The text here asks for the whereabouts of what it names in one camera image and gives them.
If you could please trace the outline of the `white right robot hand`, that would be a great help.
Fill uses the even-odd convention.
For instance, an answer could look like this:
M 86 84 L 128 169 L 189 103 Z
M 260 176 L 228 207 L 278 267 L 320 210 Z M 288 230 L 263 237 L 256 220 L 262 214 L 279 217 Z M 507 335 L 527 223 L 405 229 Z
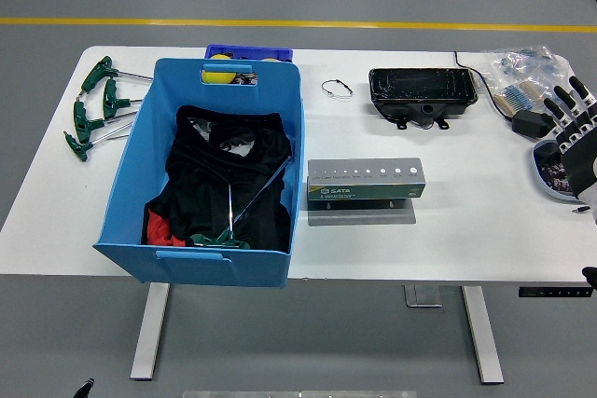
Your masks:
M 554 92 L 567 110 L 563 111 L 547 98 L 544 105 L 549 115 L 544 121 L 558 143 L 572 193 L 590 207 L 592 219 L 596 221 L 596 97 L 575 75 L 569 78 L 569 84 L 581 103 L 557 85 Z

